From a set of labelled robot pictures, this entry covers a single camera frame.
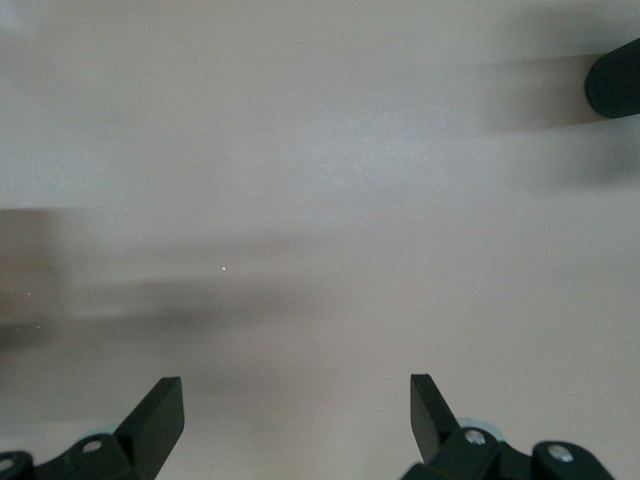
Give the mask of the black round ribbed knob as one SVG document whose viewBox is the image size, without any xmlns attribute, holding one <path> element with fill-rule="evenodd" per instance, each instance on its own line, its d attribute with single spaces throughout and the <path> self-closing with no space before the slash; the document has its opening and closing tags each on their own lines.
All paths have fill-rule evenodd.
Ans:
<svg viewBox="0 0 640 480">
<path fill-rule="evenodd" d="M 584 92 L 603 117 L 640 115 L 640 38 L 599 58 L 585 78 Z"/>
</svg>

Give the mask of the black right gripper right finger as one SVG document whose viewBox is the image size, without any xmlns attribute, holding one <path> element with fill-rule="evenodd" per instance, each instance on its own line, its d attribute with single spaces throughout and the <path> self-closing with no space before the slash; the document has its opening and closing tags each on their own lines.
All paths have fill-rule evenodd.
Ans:
<svg viewBox="0 0 640 480">
<path fill-rule="evenodd" d="M 428 374 L 410 377 L 410 414 L 422 461 L 400 480 L 613 480 L 576 444 L 543 441 L 527 455 L 486 429 L 461 426 Z"/>
</svg>

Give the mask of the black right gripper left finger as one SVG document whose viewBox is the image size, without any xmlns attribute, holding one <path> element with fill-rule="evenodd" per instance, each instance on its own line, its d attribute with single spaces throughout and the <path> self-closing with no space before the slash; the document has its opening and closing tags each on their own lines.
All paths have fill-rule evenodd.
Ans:
<svg viewBox="0 0 640 480">
<path fill-rule="evenodd" d="M 184 425 L 181 379 L 164 377 L 112 433 L 87 436 L 39 465 L 27 451 L 0 452 L 0 480 L 155 480 Z"/>
</svg>

